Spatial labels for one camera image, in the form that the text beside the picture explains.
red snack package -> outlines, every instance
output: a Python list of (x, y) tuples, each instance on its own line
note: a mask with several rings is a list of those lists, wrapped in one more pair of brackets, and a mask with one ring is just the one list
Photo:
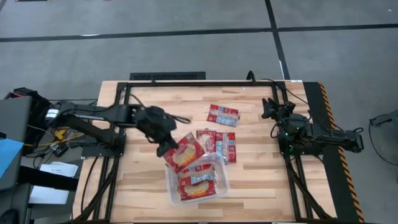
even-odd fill
[(181, 177), (180, 178), (180, 187), (187, 186), (187, 185), (196, 185), (196, 184), (199, 184), (200, 182), (203, 182), (206, 180), (214, 180), (214, 179), (215, 179), (214, 171), (211, 169), (208, 169), (203, 172), (198, 172), (196, 174), (188, 175), (186, 177)]
[(182, 173), (186, 174), (186, 173), (191, 173), (191, 172), (199, 172), (199, 171), (203, 171), (206, 169), (210, 169), (210, 167), (211, 167), (211, 164), (203, 164), (203, 165), (199, 165), (199, 166), (188, 167), (188, 168), (184, 169), (182, 171)]
[(225, 162), (236, 162), (235, 133), (216, 133), (216, 152), (223, 155)]
[(170, 149), (163, 155), (163, 158), (174, 172), (178, 173), (204, 153), (199, 142), (196, 141), (192, 133), (189, 133), (178, 142), (178, 149)]
[(205, 180), (195, 185), (180, 185), (181, 200), (206, 197), (216, 193), (215, 181)]
[(206, 139), (206, 151), (216, 152), (216, 131), (198, 130), (197, 138), (200, 138), (201, 136), (205, 136), (204, 139)]
[(210, 105), (207, 121), (236, 127), (236, 125), (238, 124), (238, 119), (238, 110), (217, 105)]

white paper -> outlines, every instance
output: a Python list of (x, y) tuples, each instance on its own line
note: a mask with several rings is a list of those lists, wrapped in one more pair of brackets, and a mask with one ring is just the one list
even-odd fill
[[(74, 177), (77, 169), (78, 166), (63, 162), (52, 162), (51, 164), (43, 164), (40, 166), (41, 171), (63, 175), (65, 177)], [(65, 205), (68, 200), (68, 195), (69, 191), (67, 190), (33, 186), (29, 203)]]

clear plastic bin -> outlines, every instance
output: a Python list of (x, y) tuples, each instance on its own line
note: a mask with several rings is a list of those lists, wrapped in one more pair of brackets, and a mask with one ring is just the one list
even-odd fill
[(226, 169), (223, 158), (217, 153), (210, 153), (197, 159), (195, 162), (189, 165), (189, 167), (200, 166), (205, 164), (211, 164), (215, 168), (215, 180), (216, 180), (216, 193), (200, 198), (193, 198), (187, 200), (181, 200), (179, 192), (178, 175), (173, 170), (166, 166), (166, 185), (167, 191), (170, 195), (170, 202), (174, 205), (182, 205), (186, 203), (197, 203), (208, 199), (225, 197), (229, 190), (229, 181), (226, 175)]

wooden tabletop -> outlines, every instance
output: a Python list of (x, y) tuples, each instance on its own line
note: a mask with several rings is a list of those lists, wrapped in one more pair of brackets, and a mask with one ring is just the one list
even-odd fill
[[(98, 105), (114, 102), (116, 81), (105, 81)], [(303, 83), (286, 82), (286, 87), (306, 100)], [(279, 146), (270, 137), (275, 121), (262, 119), (262, 98), (272, 98), (269, 86), (245, 87), (134, 87), (132, 92), (146, 105), (162, 107), (166, 112), (192, 119), (192, 124), (177, 123), (172, 136), (178, 140), (197, 129), (212, 128), (236, 133), (237, 163), (226, 166), (231, 189), (225, 198), (184, 206), (170, 203), (165, 182), (165, 161), (156, 157), (157, 146), (147, 142), (142, 133), (128, 129), (126, 150), (119, 163), (111, 222), (259, 222), (294, 221), (287, 171)], [(308, 116), (308, 105), (288, 94), (295, 103), (295, 113)], [(236, 128), (206, 121), (210, 104), (240, 111)], [(107, 128), (105, 122), (95, 125)], [(84, 207), (94, 196), (100, 178), (102, 158), (94, 166), (87, 186)], [(309, 191), (331, 216), (333, 206), (323, 164), (313, 156), (302, 156)], [(85, 159), (73, 204), (74, 217), (80, 214), (81, 197), (93, 158)], [(302, 216), (303, 198), (298, 190)], [(104, 217), (104, 194), (100, 218)]]

yellow cable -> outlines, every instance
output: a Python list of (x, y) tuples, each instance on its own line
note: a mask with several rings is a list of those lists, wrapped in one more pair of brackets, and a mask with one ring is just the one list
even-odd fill
[[(71, 138), (68, 138), (68, 139), (64, 139), (64, 140), (61, 140), (61, 141), (55, 141), (55, 142), (50, 142), (50, 143), (39, 144), (37, 147), (50, 146), (50, 145), (52, 145), (52, 144), (58, 144), (58, 143), (62, 143), (62, 142), (67, 142), (67, 141), (70, 141), (70, 140), (73, 140), (73, 139), (76, 139), (76, 138), (80, 138), (80, 137), (82, 137), (83, 135), (84, 135), (84, 134), (78, 134), (78, 135), (76, 135), (76, 136), (74, 136), (74, 137), (71, 137)], [(30, 147), (32, 147), (33, 145), (32, 145), (32, 144), (24, 144), (24, 146), (30, 146)]]

